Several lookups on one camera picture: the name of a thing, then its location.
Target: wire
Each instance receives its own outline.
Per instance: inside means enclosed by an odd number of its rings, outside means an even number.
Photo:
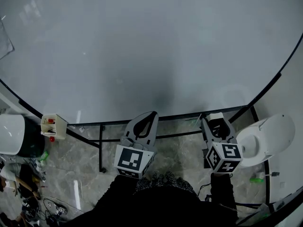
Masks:
[[[75,209],[75,210],[77,210],[77,211],[80,211],[81,213],[84,213],[83,211],[81,211],[81,210],[75,208],[74,206],[72,206],[72,205],[70,205],[70,204],[68,204],[68,203],[66,203],[66,202],[63,202],[63,201],[60,200],[60,199],[57,199],[57,198],[54,198],[54,197],[49,197],[49,196],[46,196],[46,195],[44,195],[44,194],[41,194],[41,196],[45,196],[45,197],[46,197],[46,198],[43,198],[43,204],[44,204],[45,207],[46,207],[46,205],[45,205],[45,203],[44,203],[44,200],[49,200],[49,201],[55,203],[55,202],[54,202],[53,200],[51,200],[51,199],[56,199],[57,201],[62,202],[62,203],[64,203],[64,204],[68,205],[69,207],[71,207],[71,208],[73,208],[73,209]]]
[[[46,212],[47,212],[48,210],[46,210],[45,212],[44,212],[44,215],[45,215],[45,218],[47,218],[48,216],[46,216]],[[49,214],[49,216],[51,216],[51,213],[48,211],[48,214]]]
[[[204,187],[206,187],[206,186],[208,186],[208,185],[210,185],[210,184],[211,184],[211,183],[205,184],[205,185],[202,185],[202,186],[200,187],[199,192],[198,192],[198,197],[199,197],[199,194],[200,194],[201,189],[204,188]]]
[[[238,224],[236,224],[237,226],[244,223],[246,220],[250,219],[251,217],[253,217],[254,215],[256,215],[258,212],[256,213],[252,213],[250,215],[248,215],[246,218],[242,219]]]
[[[52,214],[50,213],[50,211],[48,210],[47,206],[45,205],[44,200],[47,200],[47,199],[43,199],[43,204],[44,204],[44,207],[46,208],[46,210],[45,210],[45,217],[46,217],[46,212],[48,212],[49,215],[52,215]]]
[[[40,215],[43,214],[43,215],[44,215],[44,219],[42,219],[38,214],[40,214]],[[43,220],[43,221],[46,221],[45,214],[44,214],[41,210],[38,210],[37,216],[38,216],[39,219],[41,219],[41,220]]]
[[[28,162],[27,162],[27,161],[26,161],[24,158],[23,158],[23,160],[25,161],[25,163],[26,163],[26,164],[28,164],[28,165],[29,165],[29,164],[31,164],[31,165],[32,165],[32,167],[35,169],[35,167],[34,167],[33,163],[31,163],[31,162],[30,162],[30,163],[28,163]]]

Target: cable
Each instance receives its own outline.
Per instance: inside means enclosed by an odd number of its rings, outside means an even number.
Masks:
[[[211,184],[211,183],[205,184],[205,185],[202,185],[202,186],[200,187],[199,192],[198,192],[198,197],[199,197],[199,194],[200,194],[201,189],[204,188],[204,187],[206,187],[206,186],[208,186],[208,185],[210,185],[210,184]]]
[[[48,210],[46,210],[48,211]],[[45,218],[47,218],[48,216],[46,216],[46,211],[44,212]],[[51,213],[48,211],[49,216],[51,216]]]
[[[44,203],[44,200],[49,200],[49,201],[55,203],[55,202],[54,202],[53,200],[51,200],[51,199],[56,199],[57,201],[62,202],[62,203],[64,203],[64,204],[68,205],[69,207],[71,207],[71,208],[73,208],[73,209],[75,209],[75,210],[77,210],[77,211],[80,211],[81,213],[84,213],[83,211],[81,211],[81,210],[75,208],[74,206],[72,206],[72,205],[70,205],[70,204],[68,204],[68,203],[66,203],[66,202],[64,202],[64,201],[62,201],[62,200],[60,200],[60,199],[57,199],[57,198],[54,198],[54,197],[49,197],[49,196],[46,196],[46,195],[44,195],[44,194],[41,194],[41,196],[45,196],[45,197],[46,197],[46,198],[43,198],[43,204],[44,204],[45,207],[46,207],[46,205],[45,205],[45,203]]]

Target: green object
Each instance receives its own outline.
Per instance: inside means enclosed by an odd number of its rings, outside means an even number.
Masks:
[[[47,151],[45,151],[43,154],[42,154],[42,156],[41,156],[41,158],[40,158],[40,161],[45,161],[47,158],[48,158],[48,152]]]
[[[262,182],[264,182],[264,180],[261,178],[251,178],[250,182],[251,183],[262,183]]]

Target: white plastic part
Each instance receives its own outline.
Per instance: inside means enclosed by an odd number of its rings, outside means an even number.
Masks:
[[[55,122],[49,123],[48,119],[55,120]],[[66,127],[67,122],[56,114],[45,114],[42,116],[41,134],[44,136],[53,136],[56,140],[64,140],[66,138]]]
[[[241,130],[237,134],[244,157],[241,166],[257,165],[282,152],[290,146],[294,133],[294,122],[286,114],[276,114]]]
[[[256,173],[256,178],[264,179],[265,173],[264,172],[258,172]]]
[[[276,114],[259,126],[265,135],[267,144],[266,155],[274,155],[284,151],[293,142],[295,125],[287,114]]]
[[[206,116],[206,119],[208,120],[208,121],[211,121],[211,120],[213,120],[213,119],[221,119],[221,118],[224,118],[224,116],[223,116],[223,113],[211,113],[211,114],[209,114],[208,116]]]
[[[22,115],[0,115],[0,154],[16,155],[22,146],[25,122]]]

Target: small white box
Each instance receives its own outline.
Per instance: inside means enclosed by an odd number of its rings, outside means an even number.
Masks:
[[[239,144],[213,142],[206,160],[214,173],[233,173],[243,160],[242,147]]]
[[[48,119],[54,120],[54,123],[49,123]],[[56,114],[45,114],[41,119],[41,134],[47,137],[53,136],[57,140],[66,138],[67,122]]]
[[[120,175],[141,179],[153,162],[154,153],[117,145],[114,167]]]

